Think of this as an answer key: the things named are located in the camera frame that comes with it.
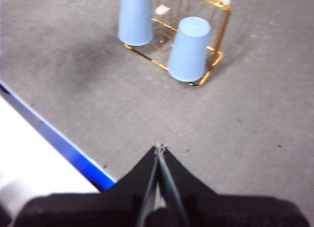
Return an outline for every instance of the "blue edge strip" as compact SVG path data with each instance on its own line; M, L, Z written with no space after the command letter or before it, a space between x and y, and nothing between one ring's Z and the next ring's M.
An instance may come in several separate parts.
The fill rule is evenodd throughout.
M44 120L42 116L23 102L3 82L0 82L0 87L1 96L99 191L105 191L115 184L115 180L112 177L105 173L75 144Z

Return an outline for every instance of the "light blue cup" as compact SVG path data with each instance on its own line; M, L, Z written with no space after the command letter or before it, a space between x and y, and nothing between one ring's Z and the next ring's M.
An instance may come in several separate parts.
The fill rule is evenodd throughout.
M118 37L132 46L145 45L152 40L150 0L121 0Z
M178 81L198 80L205 73L210 24L199 17L183 18L168 60L168 72Z

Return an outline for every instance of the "gray carpet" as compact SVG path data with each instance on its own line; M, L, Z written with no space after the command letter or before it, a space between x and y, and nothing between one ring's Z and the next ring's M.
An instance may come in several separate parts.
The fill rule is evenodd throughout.
M123 47L119 0L1 2L1 80L113 177L167 143L217 192L289 199L314 225L314 0L232 0L201 88Z

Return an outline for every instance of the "cup bottom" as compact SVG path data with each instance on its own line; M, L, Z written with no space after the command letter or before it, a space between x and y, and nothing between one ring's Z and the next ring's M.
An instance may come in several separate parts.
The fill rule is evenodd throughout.
M151 42L151 40L153 39L153 37L149 38L147 41L143 41L143 42L129 42L125 39L123 39L122 37L118 36L119 39L121 40L121 42L131 45L131 46L143 46L145 44L148 44L149 42Z
M182 81L182 82L193 82L193 81L196 81L202 77L202 75L201 75L200 77L183 78L181 76L177 76L177 75L173 74L170 69L168 69L168 73L172 78L174 78L178 81Z

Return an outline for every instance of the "metal wire frame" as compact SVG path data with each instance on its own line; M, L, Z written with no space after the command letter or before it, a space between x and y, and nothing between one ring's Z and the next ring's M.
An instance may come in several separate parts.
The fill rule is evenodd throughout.
M217 32L216 32L216 36L215 36L215 41L214 41L214 45L212 46L207 46L207 49L209 51L211 51L210 54L210 62L211 64L208 67L207 72L200 78L200 80L197 83L193 83L193 82L187 82L189 85L194 86L194 87L200 87L201 85L203 85L206 80L208 79L208 77L210 76L213 68L220 62L220 60L223 57L223 53L219 50L221 43L222 43L222 39L224 37L225 31L226 31L226 27L227 27L227 23L229 21L229 17L231 14L231 8L228 4L225 4L223 2L221 2L220 0L201 0L206 2L209 5L214 6L214 10L211 13L210 19L209 19L209 23L212 24L212 21L217 13L217 10L220 9L222 10L222 15L220 17L219 20L219 24L217 27ZM157 0L157 6L159 6L161 4L160 0ZM171 39L171 41L173 41L173 38L175 36L175 33L177 32L177 26L179 24L179 17L181 15L181 9L182 9L182 5L183 5L183 0L179 0L179 5L178 5L178 10L177 10L177 15L176 15L176 20L175 20L175 24L173 27L173 14L172 14L172 9L170 8L169 10L169 15L170 15L170 24L166 23L164 20L164 16L161 16L160 20L159 19L155 19L153 18L152 21L159 24L159 28L158 28L158 32L160 33L159 35L159 46L155 46L151 43L147 44L150 47L153 47L157 50L162 51L162 47L164 44L164 38L168 37L169 39ZM189 11L190 11L190 6L191 6L191 0L187 0L187 5L186 5L186 9L185 9L185 15L188 16L189 15ZM167 33L165 33L165 31L163 31L165 28L171 30L170 35L168 35ZM152 63L156 64L157 66L161 67L164 70L168 70L167 66L165 66L164 64L146 56L145 54L141 53L140 51L136 50L135 48L133 48L132 46L128 45L128 44L124 44L124 46L129 49L132 50L133 52L137 53L138 55L146 58L147 60L151 61Z

